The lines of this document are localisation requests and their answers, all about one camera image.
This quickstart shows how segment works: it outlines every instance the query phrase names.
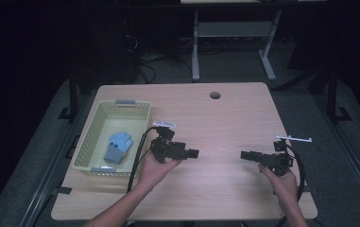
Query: dark background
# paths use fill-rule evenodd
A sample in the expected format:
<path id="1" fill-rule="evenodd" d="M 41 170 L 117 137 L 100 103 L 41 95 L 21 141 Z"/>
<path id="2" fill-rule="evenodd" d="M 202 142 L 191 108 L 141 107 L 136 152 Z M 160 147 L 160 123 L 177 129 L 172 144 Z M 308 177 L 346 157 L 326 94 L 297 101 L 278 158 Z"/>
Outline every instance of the dark background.
<path id="1" fill-rule="evenodd" d="M 292 68 L 308 70 L 335 52 L 342 62 L 338 76 L 360 103 L 360 1 L 330 2 L 309 12 L 286 10 L 276 37 L 300 37 Z M 178 37 L 192 36 L 192 11 L 143 11 L 125 26 L 125 13 L 80 6 L 73 0 L 0 1 L 0 193 L 64 81 L 77 75 L 84 93 L 100 84 L 131 83 L 139 53 L 128 54 L 124 34 L 172 55 Z"/>

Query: background desk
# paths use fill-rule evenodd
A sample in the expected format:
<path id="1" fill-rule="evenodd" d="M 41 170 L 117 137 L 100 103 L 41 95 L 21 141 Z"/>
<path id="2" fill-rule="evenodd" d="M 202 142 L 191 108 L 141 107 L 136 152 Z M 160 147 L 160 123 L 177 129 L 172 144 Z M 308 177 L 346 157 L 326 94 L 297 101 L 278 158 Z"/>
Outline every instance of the background desk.
<path id="1" fill-rule="evenodd" d="M 211 99 L 218 92 L 220 99 Z M 177 124 L 173 141 L 199 149 L 137 207 L 129 219 L 261 219 L 283 216 L 277 198 L 257 163 L 240 159 L 241 150 L 274 152 L 276 134 L 285 134 L 271 95 L 263 83 L 171 84 L 103 86 L 94 105 L 104 99 L 147 100 L 152 120 Z M 85 176 L 69 167 L 52 211 L 54 219 L 90 219 L 120 199 L 127 182 Z M 306 218 L 317 209 L 310 193 L 300 206 Z"/>

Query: gray carpet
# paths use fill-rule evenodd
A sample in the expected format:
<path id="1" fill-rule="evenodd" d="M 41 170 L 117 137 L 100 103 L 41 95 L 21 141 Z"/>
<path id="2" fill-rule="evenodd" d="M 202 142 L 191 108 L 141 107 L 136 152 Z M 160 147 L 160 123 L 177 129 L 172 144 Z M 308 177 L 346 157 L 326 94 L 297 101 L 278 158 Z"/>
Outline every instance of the gray carpet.
<path id="1" fill-rule="evenodd" d="M 292 54 L 293 44 L 275 43 L 270 53 L 276 81 L 269 81 L 258 59 L 258 43 L 243 43 L 242 46 L 226 49 L 214 55 L 200 55 L 200 82 L 250 82 L 261 81 L 268 87 L 276 87 L 294 78 L 300 72 L 286 69 Z M 164 59 L 148 65 L 156 71 L 152 83 L 191 82 L 189 69 L 191 56 L 181 56 L 181 61 Z M 148 78 L 152 71 L 142 67 Z M 138 78 L 135 83 L 145 83 Z M 307 79 L 286 92 L 273 92 L 272 96 L 288 134 L 300 138 L 312 137 L 313 143 L 293 142 L 293 148 L 301 156 L 306 168 L 306 182 L 312 190 L 318 216 L 309 220 L 310 226 L 360 226 L 360 183 L 352 171 L 343 146 L 334 135 L 334 129 L 341 131 L 350 143 L 360 161 L 360 107 L 351 90 L 342 82 L 338 84 L 337 105 L 346 108 L 352 121 L 329 123 L 323 109 L 325 93 L 312 96 L 307 92 Z M 83 221 L 56 221 L 50 217 L 56 199 L 53 188 L 62 181 L 70 160 L 65 158 L 71 142 L 81 133 L 94 94 L 78 95 L 80 113 L 75 122 L 58 119 L 62 108 L 69 106 L 68 83 L 61 85 L 55 98 L 33 135 L 25 155 L 15 169 L 8 185 L 0 197 L 0 226 L 19 226 L 26 216 L 34 193 L 50 167 L 51 160 L 57 159 L 50 187 L 43 191 L 40 214 L 32 217 L 33 226 L 79 226 Z M 277 220 L 245 220 L 250 227 L 275 226 Z M 136 226 L 182 226 L 180 222 L 138 222 Z M 197 222 L 195 226 L 241 226 L 240 221 Z"/>

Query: plastic basket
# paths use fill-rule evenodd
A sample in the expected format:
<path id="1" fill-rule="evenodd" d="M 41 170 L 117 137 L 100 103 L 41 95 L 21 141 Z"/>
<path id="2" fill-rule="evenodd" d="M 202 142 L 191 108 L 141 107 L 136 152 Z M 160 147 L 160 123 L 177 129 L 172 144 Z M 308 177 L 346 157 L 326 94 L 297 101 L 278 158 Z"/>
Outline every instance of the plastic basket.
<path id="1" fill-rule="evenodd" d="M 129 177 L 142 135 L 147 129 L 150 102 L 135 100 L 103 100 L 98 103 L 85 137 L 79 142 L 79 151 L 73 168 L 84 174 Z M 105 162 L 110 136 L 120 131 L 131 135 L 133 144 L 119 165 Z"/>

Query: person's right hand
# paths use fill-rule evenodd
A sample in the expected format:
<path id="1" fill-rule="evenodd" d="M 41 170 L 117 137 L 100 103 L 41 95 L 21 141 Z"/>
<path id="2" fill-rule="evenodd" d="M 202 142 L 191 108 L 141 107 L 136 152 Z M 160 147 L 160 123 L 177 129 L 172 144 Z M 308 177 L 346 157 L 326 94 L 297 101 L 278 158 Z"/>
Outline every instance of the person's right hand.
<path id="1" fill-rule="evenodd" d="M 297 177 L 291 169 L 288 168 L 286 173 L 281 177 L 275 175 L 269 168 L 262 164 L 259 164 L 259 169 L 270 181 L 274 193 L 279 199 L 279 205 L 288 218 L 290 225 L 307 226 L 298 204 Z"/>

